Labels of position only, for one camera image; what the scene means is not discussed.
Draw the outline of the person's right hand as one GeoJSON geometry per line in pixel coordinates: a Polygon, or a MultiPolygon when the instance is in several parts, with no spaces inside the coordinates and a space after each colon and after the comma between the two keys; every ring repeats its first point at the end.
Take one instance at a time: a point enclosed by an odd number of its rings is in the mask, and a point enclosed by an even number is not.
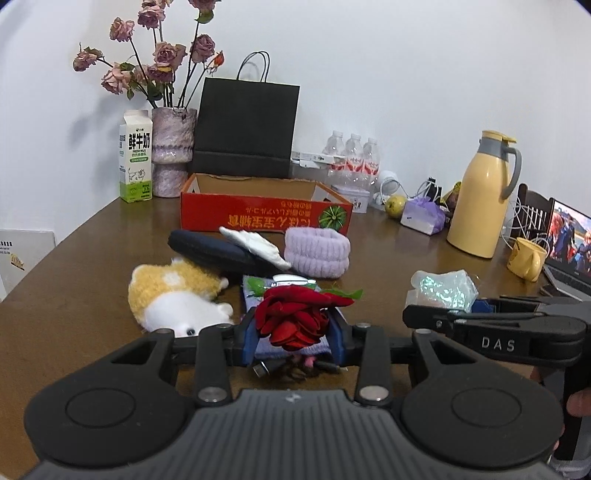
{"type": "Polygon", "coordinates": [[[567,401],[567,411],[574,417],[591,416],[591,389],[572,394],[567,401]]]}

